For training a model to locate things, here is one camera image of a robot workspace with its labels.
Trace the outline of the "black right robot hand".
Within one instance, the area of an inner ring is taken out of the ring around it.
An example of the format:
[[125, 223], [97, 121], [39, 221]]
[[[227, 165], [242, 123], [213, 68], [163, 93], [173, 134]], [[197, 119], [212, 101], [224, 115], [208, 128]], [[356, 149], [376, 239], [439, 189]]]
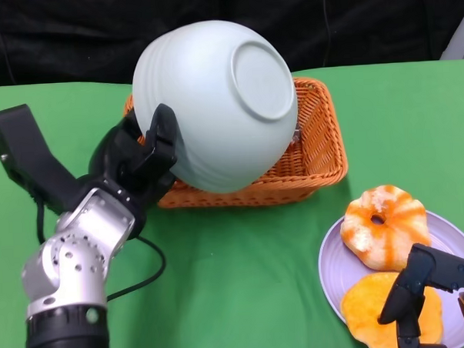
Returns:
[[[464, 259], [420, 243], [412, 246], [378, 319], [381, 325], [396, 324], [398, 348], [446, 348], [419, 340], [419, 316], [427, 286], [449, 293], [464, 289]], [[459, 294], [459, 306], [464, 317], [464, 291]]]

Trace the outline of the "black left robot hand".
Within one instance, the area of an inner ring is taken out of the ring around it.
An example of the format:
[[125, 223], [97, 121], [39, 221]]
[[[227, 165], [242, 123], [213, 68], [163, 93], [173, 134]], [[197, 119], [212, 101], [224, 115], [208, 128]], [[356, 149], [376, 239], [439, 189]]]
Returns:
[[97, 145], [88, 174], [135, 217], [143, 221], [147, 206], [172, 188], [178, 123], [174, 111], [160, 104], [142, 132], [131, 110]]

